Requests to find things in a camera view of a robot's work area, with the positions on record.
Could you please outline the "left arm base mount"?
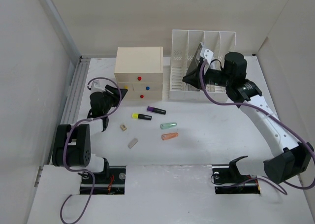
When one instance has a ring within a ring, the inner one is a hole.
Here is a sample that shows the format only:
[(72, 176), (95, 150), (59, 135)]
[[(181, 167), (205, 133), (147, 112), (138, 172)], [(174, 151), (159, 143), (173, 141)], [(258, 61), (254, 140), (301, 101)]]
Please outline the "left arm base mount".
[[(89, 194), (92, 189), (93, 179), (91, 174), (82, 173), (79, 194)], [(93, 194), (123, 195), (125, 194), (126, 167), (110, 166), (103, 173), (95, 173)]]

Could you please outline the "aluminium rail frame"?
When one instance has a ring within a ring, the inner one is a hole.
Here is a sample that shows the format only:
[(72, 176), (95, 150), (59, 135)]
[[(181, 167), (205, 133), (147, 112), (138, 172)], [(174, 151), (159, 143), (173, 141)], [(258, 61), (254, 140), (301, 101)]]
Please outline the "aluminium rail frame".
[[(56, 129), (60, 124), (72, 124), (78, 119), (79, 109), (85, 88), (85, 82), (87, 79), (88, 69), (90, 64), (90, 58), (80, 56), (75, 67), (71, 83), (66, 90), (66, 101), (62, 108), (61, 119), (57, 123)], [(52, 165), (52, 153), (55, 143), (55, 137), (57, 130), (55, 129), (54, 136), (52, 138), (51, 149), (47, 160), (48, 165)]]

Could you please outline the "orange correction tape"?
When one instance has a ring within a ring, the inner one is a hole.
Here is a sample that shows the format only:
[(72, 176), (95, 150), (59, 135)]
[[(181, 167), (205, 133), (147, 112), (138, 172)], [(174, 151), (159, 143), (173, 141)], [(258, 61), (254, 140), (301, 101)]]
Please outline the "orange correction tape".
[(161, 136), (161, 139), (162, 139), (163, 141), (166, 141), (166, 140), (170, 140), (170, 139), (176, 138), (176, 137), (178, 137), (178, 136), (179, 136), (179, 134), (178, 134), (177, 132), (167, 133), (167, 134), (163, 134), (163, 135)]

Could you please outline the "grey setup guide booklet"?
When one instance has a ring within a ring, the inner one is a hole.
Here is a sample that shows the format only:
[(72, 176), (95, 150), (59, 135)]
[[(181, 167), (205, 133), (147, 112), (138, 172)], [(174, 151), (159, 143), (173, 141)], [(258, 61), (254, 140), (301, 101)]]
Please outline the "grey setup guide booklet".
[[(200, 50), (201, 50), (202, 47), (207, 48), (207, 47), (204, 45), (203, 42), (200, 42), (199, 45), (198, 45), (198, 47), (197, 47), (197, 50), (196, 50), (196, 52), (195, 52), (195, 54), (194, 54), (194, 56), (193, 56), (193, 58), (192, 58), (192, 60), (191, 60), (191, 62), (190, 62), (190, 65), (189, 65), (189, 67), (188, 67), (188, 69), (187, 69), (186, 74), (192, 72), (193, 70), (195, 70), (196, 68), (198, 68), (199, 66), (201, 66), (201, 65), (203, 64), (203, 60), (202, 60), (202, 58), (200, 57)], [(196, 88), (193, 87), (193, 86), (190, 86), (190, 87), (191, 87), (191, 90), (192, 90), (192, 88), (194, 88), (194, 91), (199, 91), (199, 90), (200, 90), (200, 89), (196, 89)]]

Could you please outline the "cream drawer cabinet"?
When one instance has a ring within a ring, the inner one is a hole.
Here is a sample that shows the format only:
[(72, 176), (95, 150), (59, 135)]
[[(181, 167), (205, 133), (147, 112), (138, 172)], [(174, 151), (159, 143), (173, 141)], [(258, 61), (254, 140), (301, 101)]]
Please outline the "cream drawer cabinet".
[(119, 47), (114, 74), (125, 100), (162, 100), (163, 48)]

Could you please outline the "green correction tape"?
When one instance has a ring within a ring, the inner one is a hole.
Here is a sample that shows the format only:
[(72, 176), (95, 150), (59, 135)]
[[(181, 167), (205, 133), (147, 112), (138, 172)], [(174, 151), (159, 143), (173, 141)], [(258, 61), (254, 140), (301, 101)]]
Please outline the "green correction tape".
[(163, 123), (160, 125), (161, 129), (170, 129), (170, 128), (174, 128), (177, 126), (176, 122), (170, 122), (170, 123)]

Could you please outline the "yellow highlighter marker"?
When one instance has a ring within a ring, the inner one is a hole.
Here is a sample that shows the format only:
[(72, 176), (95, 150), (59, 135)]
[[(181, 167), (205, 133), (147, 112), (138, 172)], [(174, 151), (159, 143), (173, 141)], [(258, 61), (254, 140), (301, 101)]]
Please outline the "yellow highlighter marker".
[(145, 114), (139, 114), (139, 113), (132, 113), (132, 118), (133, 119), (140, 119), (140, 120), (152, 120), (152, 116), (150, 115), (145, 115)]

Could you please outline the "small yellow eraser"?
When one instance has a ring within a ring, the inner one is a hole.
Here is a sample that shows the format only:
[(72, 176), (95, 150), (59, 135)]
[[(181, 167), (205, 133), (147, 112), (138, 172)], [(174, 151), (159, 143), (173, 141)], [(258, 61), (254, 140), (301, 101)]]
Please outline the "small yellow eraser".
[(121, 124), (121, 125), (120, 125), (120, 128), (122, 129), (122, 131), (127, 130), (127, 127), (126, 127), (124, 124)]

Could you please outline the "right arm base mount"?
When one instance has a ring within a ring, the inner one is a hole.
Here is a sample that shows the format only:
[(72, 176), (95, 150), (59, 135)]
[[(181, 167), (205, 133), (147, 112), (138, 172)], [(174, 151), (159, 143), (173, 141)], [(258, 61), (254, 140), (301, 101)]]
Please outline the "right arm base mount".
[(236, 163), (248, 156), (233, 159), (228, 164), (213, 164), (211, 182), (215, 194), (260, 194), (259, 183), (251, 175), (242, 175)]

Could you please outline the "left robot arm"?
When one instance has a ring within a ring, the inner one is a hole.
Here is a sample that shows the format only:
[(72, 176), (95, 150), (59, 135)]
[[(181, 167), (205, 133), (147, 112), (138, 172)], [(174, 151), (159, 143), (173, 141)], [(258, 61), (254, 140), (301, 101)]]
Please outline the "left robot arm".
[(90, 94), (90, 110), (87, 119), (103, 117), (95, 122), (88, 121), (76, 126), (70, 135), (66, 150), (65, 161), (63, 152), (65, 142), (72, 130), (71, 125), (59, 125), (55, 136), (52, 163), (57, 167), (68, 166), (72, 169), (87, 169), (93, 172), (93, 177), (99, 183), (105, 183), (110, 178), (110, 167), (107, 159), (96, 156), (91, 152), (91, 135), (107, 129), (109, 118), (105, 117), (111, 108), (119, 106), (128, 89), (118, 89), (109, 85), (105, 88), (92, 87)]

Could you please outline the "white rectangular eraser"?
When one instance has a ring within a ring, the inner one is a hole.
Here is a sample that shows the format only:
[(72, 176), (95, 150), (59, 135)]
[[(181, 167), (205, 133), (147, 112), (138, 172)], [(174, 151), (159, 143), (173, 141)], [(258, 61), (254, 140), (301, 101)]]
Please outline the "white rectangular eraser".
[(138, 143), (138, 139), (137, 138), (134, 138), (134, 139), (132, 139), (129, 143), (128, 143), (128, 148), (129, 149), (132, 149), (133, 147), (134, 147), (134, 145), (135, 144), (137, 144)]

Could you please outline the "purple highlighter marker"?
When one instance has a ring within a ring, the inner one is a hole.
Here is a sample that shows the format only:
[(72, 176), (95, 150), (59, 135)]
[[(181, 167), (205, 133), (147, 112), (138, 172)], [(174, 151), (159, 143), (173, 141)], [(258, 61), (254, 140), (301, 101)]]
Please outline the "purple highlighter marker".
[(161, 115), (166, 114), (166, 110), (155, 108), (155, 107), (150, 107), (150, 106), (147, 107), (147, 111), (152, 112), (152, 113), (161, 114)]

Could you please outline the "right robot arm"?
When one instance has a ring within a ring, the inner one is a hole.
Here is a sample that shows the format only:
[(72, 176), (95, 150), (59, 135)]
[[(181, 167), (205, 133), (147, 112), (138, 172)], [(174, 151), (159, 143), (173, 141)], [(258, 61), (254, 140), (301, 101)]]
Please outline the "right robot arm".
[(315, 159), (310, 143), (282, 123), (268, 106), (256, 83), (247, 79), (247, 61), (241, 53), (228, 52), (220, 69), (214, 69), (216, 59), (206, 50), (196, 54), (183, 82), (202, 90), (210, 102), (220, 105), (206, 91), (206, 85), (224, 87), (230, 106), (237, 106), (253, 122), (267, 142), (273, 158), (264, 161), (264, 172), (276, 184), (306, 171)]

